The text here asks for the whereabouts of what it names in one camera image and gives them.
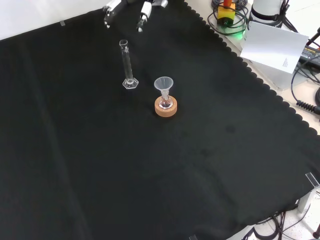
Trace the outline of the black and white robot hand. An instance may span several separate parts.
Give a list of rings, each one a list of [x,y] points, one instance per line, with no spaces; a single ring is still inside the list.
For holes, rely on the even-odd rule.
[[[110,28],[114,18],[118,13],[120,13],[125,7],[132,5],[137,2],[136,0],[111,0],[105,6],[103,6],[102,11],[104,12],[103,23],[107,29]],[[136,25],[136,30],[139,33],[143,32],[144,25],[148,22],[153,7],[166,8],[168,5],[167,0],[144,0],[140,11],[139,21]]]

